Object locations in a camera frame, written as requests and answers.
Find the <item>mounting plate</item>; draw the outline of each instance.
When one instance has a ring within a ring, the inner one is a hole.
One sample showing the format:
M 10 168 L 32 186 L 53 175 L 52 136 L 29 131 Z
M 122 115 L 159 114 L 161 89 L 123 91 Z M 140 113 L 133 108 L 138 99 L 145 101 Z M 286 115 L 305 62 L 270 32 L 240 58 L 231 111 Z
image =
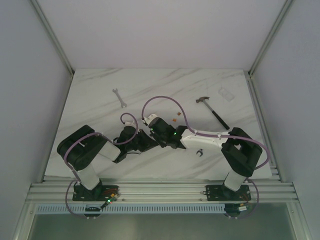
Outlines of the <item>mounting plate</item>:
M 219 201 L 250 201 L 251 194 L 248 185 L 241 185 L 239 190 L 232 192 L 228 190 L 226 192 L 226 187 L 223 185 L 206 185 L 205 192 L 206 198 L 209 202 L 219 202 Z
M 92 199 L 92 196 L 88 195 L 87 191 L 83 191 L 83 186 L 82 185 L 76 185 L 74 186 L 73 190 L 73 197 L 72 201 L 74 202 L 105 202 L 108 199 L 111 198 L 111 194 L 118 192 L 119 187 L 117 185 L 102 185 L 101 186 L 101 192 L 99 192 L 99 195 L 96 199 Z

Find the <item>small black part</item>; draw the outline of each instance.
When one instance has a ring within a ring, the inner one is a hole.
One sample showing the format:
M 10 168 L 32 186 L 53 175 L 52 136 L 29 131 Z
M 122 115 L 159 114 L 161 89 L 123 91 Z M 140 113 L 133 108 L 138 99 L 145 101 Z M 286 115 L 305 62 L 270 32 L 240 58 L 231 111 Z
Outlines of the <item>small black part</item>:
M 104 204 L 101 205 L 100 209 L 103 210 L 108 205 L 109 205 L 109 203 L 107 201 L 105 201 Z
M 153 137 L 162 148 L 170 146 L 173 149 L 186 149 L 180 141 L 183 132 L 187 129 L 186 126 L 178 126 L 175 129 L 160 117 L 153 119 L 148 126 L 151 129 L 150 136 Z
M 240 211 L 239 211 L 239 207 L 240 204 L 237 203 L 228 203 L 224 205 L 224 210 L 227 213 L 226 216 L 227 217 L 238 217 L 240 215 Z
M 148 123 L 145 122 L 145 118 L 144 118 L 144 117 L 141 118 L 141 120 L 142 120 L 142 122 L 143 122 L 143 124 L 144 124 L 145 126 L 148 126 Z
M 216 201 L 250 201 L 251 194 L 248 185 L 241 185 L 238 191 L 232 191 L 224 185 L 206 185 L 205 195 L 209 202 Z
M 85 211 L 86 212 L 100 212 L 100 208 L 95 207 L 95 206 L 90 206 L 90 207 L 86 207 Z M 99 217 L 101 214 L 100 213 L 94 213 L 94 214 L 89 214 L 89 213 L 85 213 L 84 214 L 86 217 Z
M 196 154 L 200 154 L 199 157 L 202 157 L 202 155 L 204 154 L 203 149 L 199 149 Z
M 64 158 L 67 150 L 80 138 L 94 133 L 88 125 L 84 125 L 73 134 L 64 139 L 57 147 L 58 154 Z M 73 166 L 76 171 L 85 169 L 96 157 L 102 147 L 106 144 L 107 139 L 103 136 L 90 136 L 77 144 L 68 154 L 67 162 Z
M 245 131 L 238 127 L 234 127 L 229 134 L 251 139 Z M 262 154 L 262 148 L 250 141 L 228 138 L 222 144 L 221 152 L 232 170 L 241 176 L 251 177 Z
M 123 143 L 135 134 L 136 128 L 133 126 L 125 126 L 120 133 L 120 136 L 115 138 L 117 143 Z M 156 146 L 158 143 L 150 138 L 142 129 L 140 129 L 137 135 L 128 143 L 115 145 L 120 150 L 120 155 L 113 161 L 119 163 L 126 158 L 127 153 L 131 151 L 145 152 Z
M 134 151 L 131 151 L 131 152 L 127 152 L 126 154 L 127 154 L 127 155 L 129 155 L 129 154 L 138 154 L 138 155 L 141 155 L 141 153 L 142 153 L 142 152 L 134 152 Z
M 73 187 L 73 197 L 74 202 L 105 202 L 111 197 L 112 192 L 103 195 L 106 190 L 116 189 L 114 193 L 118 192 L 117 185 L 102 185 L 100 181 L 99 184 L 92 190 L 86 189 L 82 184 L 75 185 Z

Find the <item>ventilation grille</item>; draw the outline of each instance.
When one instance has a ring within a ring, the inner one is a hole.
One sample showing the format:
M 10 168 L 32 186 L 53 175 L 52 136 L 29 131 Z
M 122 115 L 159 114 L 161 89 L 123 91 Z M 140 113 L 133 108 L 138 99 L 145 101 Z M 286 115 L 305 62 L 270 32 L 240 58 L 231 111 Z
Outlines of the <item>ventilation grille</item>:
M 69 204 L 76 214 L 83 214 L 88 207 L 101 205 Z M 225 205 L 206 204 L 111 204 L 102 214 L 224 214 Z M 36 214 L 68 214 L 64 204 L 39 204 Z

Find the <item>white wall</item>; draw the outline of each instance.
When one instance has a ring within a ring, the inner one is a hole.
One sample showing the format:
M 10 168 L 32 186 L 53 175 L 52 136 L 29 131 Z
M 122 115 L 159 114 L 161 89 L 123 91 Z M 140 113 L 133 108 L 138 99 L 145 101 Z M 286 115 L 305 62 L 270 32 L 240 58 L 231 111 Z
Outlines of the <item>white wall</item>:
M 27 0 L 0 2 L 0 239 L 42 173 L 69 75 Z
M 38 0 L 74 68 L 249 70 L 285 0 Z
M 294 2 L 255 80 L 281 170 L 320 239 L 320 1 Z

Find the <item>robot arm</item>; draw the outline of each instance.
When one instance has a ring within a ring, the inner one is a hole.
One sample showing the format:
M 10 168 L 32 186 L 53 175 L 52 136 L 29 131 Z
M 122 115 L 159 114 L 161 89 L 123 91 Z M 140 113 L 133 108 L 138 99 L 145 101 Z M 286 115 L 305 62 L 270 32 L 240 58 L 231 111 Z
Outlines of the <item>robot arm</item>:
M 250 139 L 250 137 L 238 127 L 234 127 L 231 132 L 218 133 L 195 130 L 197 134 L 194 134 L 186 126 L 178 126 L 174 129 L 155 114 L 146 117 L 144 122 L 150 128 L 151 136 L 162 147 L 221 150 L 231 166 L 231 170 L 223 184 L 233 192 L 236 192 L 240 188 L 245 179 L 252 176 L 262 154 L 262 148 L 249 141 L 234 139 L 232 137 L 217 138 L 198 135 L 229 135 Z
M 124 125 L 125 127 L 120 133 L 120 136 L 114 139 L 115 143 L 124 143 L 130 140 L 135 134 L 136 126 L 134 124 L 126 122 Z M 65 159 L 67 151 L 76 141 L 94 132 L 95 130 L 90 126 L 84 125 L 58 145 L 58 154 Z M 109 142 L 102 134 L 96 134 L 76 144 L 69 151 L 65 160 L 78 181 L 81 182 L 81 185 L 84 186 L 86 190 L 94 192 L 96 186 L 101 185 L 101 181 L 91 164 L 98 154 L 117 164 L 125 159 L 127 153 L 130 151 L 145 152 L 157 145 L 158 143 L 152 140 L 142 129 L 139 129 L 135 137 L 128 143 L 117 146 Z

